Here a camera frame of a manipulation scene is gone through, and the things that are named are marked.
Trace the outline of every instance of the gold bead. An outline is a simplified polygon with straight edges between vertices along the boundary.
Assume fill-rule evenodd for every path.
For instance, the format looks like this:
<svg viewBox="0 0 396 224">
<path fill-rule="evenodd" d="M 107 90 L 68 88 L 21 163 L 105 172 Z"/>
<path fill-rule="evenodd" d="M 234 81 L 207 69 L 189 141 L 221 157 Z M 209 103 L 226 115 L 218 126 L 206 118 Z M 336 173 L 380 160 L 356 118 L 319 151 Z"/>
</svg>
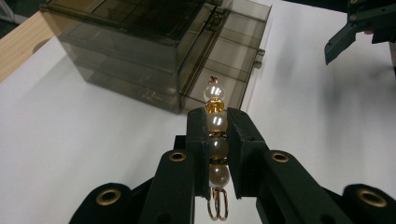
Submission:
<svg viewBox="0 0 396 224">
<path fill-rule="evenodd" d="M 224 110 L 224 103 L 220 99 L 210 99 L 205 106 L 207 113 L 219 113 Z"/>
</svg>

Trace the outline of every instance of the bead strand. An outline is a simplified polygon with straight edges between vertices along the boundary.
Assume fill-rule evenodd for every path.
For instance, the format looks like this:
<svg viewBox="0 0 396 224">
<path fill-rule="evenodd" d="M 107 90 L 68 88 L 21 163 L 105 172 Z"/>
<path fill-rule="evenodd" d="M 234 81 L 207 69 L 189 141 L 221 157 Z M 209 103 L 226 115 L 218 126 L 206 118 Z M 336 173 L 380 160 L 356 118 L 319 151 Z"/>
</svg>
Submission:
<svg viewBox="0 0 396 224">
<path fill-rule="evenodd" d="M 224 187 L 230 181 L 230 172 L 227 167 L 228 143 L 226 131 L 228 127 L 227 112 L 224 110 L 224 89 L 215 77 L 211 77 L 204 91 L 206 100 L 205 110 L 207 117 L 207 128 L 209 131 L 209 187 L 211 197 L 215 201 L 216 215 L 213 216 L 210 200 L 207 202 L 209 215 L 212 220 L 222 221 L 228 216 L 227 193 Z M 220 194 L 223 193 L 225 212 L 220 214 Z"/>
</svg>

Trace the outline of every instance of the translucent container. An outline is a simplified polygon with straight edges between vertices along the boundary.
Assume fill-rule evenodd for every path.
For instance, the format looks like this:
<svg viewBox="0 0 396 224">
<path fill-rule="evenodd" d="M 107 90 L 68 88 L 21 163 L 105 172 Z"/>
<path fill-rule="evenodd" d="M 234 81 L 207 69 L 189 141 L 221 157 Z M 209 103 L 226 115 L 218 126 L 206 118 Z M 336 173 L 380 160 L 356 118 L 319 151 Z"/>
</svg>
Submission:
<svg viewBox="0 0 396 224">
<path fill-rule="evenodd" d="M 41 11 L 86 81 L 180 113 L 205 103 L 210 76 L 239 108 L 269 14 L 257 6 L 264 18 L 232 0 L 49 0 Z"/>
</svg>

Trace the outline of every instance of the gold ring clasp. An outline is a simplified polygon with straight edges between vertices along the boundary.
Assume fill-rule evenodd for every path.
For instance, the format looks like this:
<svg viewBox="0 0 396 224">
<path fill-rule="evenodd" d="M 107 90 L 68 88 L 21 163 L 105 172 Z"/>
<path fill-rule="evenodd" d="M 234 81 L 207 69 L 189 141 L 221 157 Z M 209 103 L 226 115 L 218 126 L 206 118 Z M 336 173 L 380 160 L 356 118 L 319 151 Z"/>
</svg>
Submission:
<svg viewBox="0 0 396 224">
<path fill-rule="evenodd" d="M 220 194 L 223 194 L 223 201 L 224 201 L 224 215 L 221 215 L 221 196 Z M 227 200 L 227 191 L 225 191 L 225 189 L 212 189 L 210 188 L 210 195 L 209 195 L 209 200 L 207 200 L 207 212 L 209 213 L 210 218 L 213 221 L 216 220 L 221 220 L 221 221 L 225 221 L 227 220 L 228 217 L 228 200 Z M 216 210 L 216 214 L 213 216 L 212 213 L 212 206 L 211 206 L 211 201 L 213 201 L 215 203 L 215 210 Z"/>
</svg>

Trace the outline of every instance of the metal grommet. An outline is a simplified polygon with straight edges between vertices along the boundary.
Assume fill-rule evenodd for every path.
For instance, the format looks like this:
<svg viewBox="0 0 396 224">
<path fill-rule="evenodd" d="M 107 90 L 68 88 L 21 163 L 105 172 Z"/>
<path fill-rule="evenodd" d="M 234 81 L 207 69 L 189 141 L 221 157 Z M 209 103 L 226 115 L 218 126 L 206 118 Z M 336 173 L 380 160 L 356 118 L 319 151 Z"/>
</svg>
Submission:
<svg viewBox="0 0 396 224">
<path fill-rule="evenodd" d="M 374 191 L 368 189 L 358 189 L 357 191 L 358 197 L 364 201 L 375 207 L 385 207 L 387 206 L 387 201 L 379 194 Z"/>
<path fill-rule="evenodd" d="M 169 155 L 169 160 L 171 161 L 184 161 L 186 160 L 186 154 L 182 152 L 174 152 Z"/>
<path fill-rule="evenodd" d="M 104 189 L 96 197 L 96 202 L 99 205 L 107 206 L 115 203 L 121 197 L 119 189 Z"/>
<path fill-rule="evenodd" d="M 289 157 L 288 156 L 286 156 L 286 155 L 284 155 L 282 153 L 279 153 L 279 152 L 273 153 L 271 158 L 274 161 L 278 161 L 278 162 L 287 162 L 287 161 L 289 161 Z"/>
</svg>

